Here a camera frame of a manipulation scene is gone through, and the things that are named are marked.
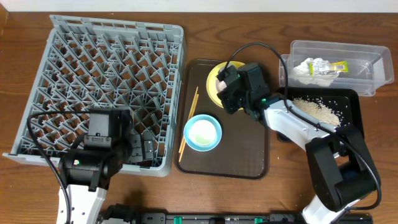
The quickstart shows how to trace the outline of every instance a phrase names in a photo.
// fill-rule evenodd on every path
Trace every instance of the light blue bowl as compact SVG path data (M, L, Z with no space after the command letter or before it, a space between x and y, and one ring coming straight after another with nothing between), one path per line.
M216 128L216 139L207 146L199 146L189 139L189 130L192 128L193 124L199 120L209 121ZM220 123L214 117L206 115L206 114L199 114L199 115L192 117L185 124L185 127L184 127L184 138L185 138L185 141L187 142L188 146L191 147L192 149L194 149L196 151L200 151L200 152L206 152L206 151L214 149L218 145L218 143L220 143L222 135L223 135L223 131L221 130Z

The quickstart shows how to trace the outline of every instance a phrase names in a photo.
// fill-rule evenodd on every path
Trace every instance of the clear plastic container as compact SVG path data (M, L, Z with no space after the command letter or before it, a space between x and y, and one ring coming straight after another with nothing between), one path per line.
M373 96L376 89L394 81L391 53L387 47L295 40L290 55L284 55L289 69L289 86L306 88L349 88L361 96ZM297 75L294 67L307 58L322 58L329 62L347 61L349 72L338 77ZM284 71L280 64L279 83L284 86Z

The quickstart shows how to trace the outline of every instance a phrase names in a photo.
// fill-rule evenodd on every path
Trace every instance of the dark brown tray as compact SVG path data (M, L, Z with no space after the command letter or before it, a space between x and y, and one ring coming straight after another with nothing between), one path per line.
M260 179L269 169L269 131L253 121L244 111L228 114L209 98L206 79L211 69L222 61L196 59L189 63L184 79L179 108L179 135L181 143L183 127L188 120L195 89L199 99L195 114L208 114L216 118L223 129L221 142L208 152L198 152L185 146L181 162L178 162L178 147L174 149L174 161L182 171L190 174L217 175L244 179Z

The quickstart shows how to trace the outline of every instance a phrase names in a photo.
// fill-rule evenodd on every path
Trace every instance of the cable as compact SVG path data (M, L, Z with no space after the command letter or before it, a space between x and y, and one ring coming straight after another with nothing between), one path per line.
M37 136L34 134L33 130L32 130L32 123L31 123L31 119L33 117L36 116L41 116L41 115L47 115L47 114L79 114L79 113L90 113L89 111L45 111L45 112L39 112L39 113L34 113L31 114L27 117L26 120L26 125L27 125L27 130L34 142L34 144L37 147L37 150L40 152L40 154L42 155L42 157L44 158L44 160L47 162L47 164L49 165L49 167L51 168L52 172L54 173L55 177L58 180L58 183L61 186L62 192L63 192L63 196L65 197L65 201L67 203L67 221L66 224L70 223L70 217L71 217L71 209L70 209L70 199L68 197L68 192L66 190L67 186L65 183L63 183L60 174L58 173L58 171L56 170L54 164L51 162L51 160L47 157L47 155L45 154L45 151L43 149L43 147L40 145L40 143L37 140Z
M283 68L285 70L285 90L284 90L284 99L283 99L283 101L284 101L284 105L287 108L287 110L289 112L291 112L292 114L294 114L296 117L300 118L301 120L303 120L303 121L307 122L308 124L311 124L312 126L316 127L317 129L320 129L320 130L330 134L331 136L336 137L353 154L355 154L355 156L366 166L368 172L370 173L371 177L373 178L373 181L376 184L376 191L377 191L377 199L376 199L375 203L370 205L370 206L366 206L366 207L348 207L348 208L345 208L345 210L346 211L349 211L349 210L370 210L370 209L376 208L381 202L381 186L380 186L379 181L376 178L376 175L374 174L375 172L369 167L369 164L362 158L362 156L359 154L359 152L350 143L348 143L343 137L337 135L336 133L334 133L334 132L332 132L332 131L324 128L324 127L322 127L320 125L320 123L316 124L316 123L313 123L312 121L308 120L307 118L304 118L303 116L301 116L298 113L296 113L292 109L292 107L287 104L287 91L288 91L288 86L289 86L289 79L288 79L289 76L288 76L287 66L286 66L286 63L285 63L284 59L282 58L282 56L273 47L271 47L271 46L269 46L267 44L261 43L261 42L254 42L254 43L246 44L246 45L242 46L241 48L239 48L238 50L236 50L234 52L234 54L232 54L232 56L228 59L224 69L220 73L224 73L226 71L230 61L233 59L233 57L238 52L240 52L241 50L245 49L246 47L250 47L250 46L253 46L253 45L260 45L260 46L266 47L269 50L271 50L279 58L282 66L283 66Z

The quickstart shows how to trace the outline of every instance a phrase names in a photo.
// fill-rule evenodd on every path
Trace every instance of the yellow plate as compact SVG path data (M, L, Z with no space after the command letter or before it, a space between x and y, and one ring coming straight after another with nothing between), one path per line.
M230 61L231 65L234 65L236 68L239 68L240 66L244 65L242 62L237 62L237 61ZM217 89L216 89L216 81L217 81L217 75L218 71L222 69L226 65L226 62L223 62L216 67L212 69L212 71L209 73L209 76L207 77L206 81L206 89L207 89L207 94L209 95L210 99L219 107L223 107L223 104L221 103L221 100L217 96Z

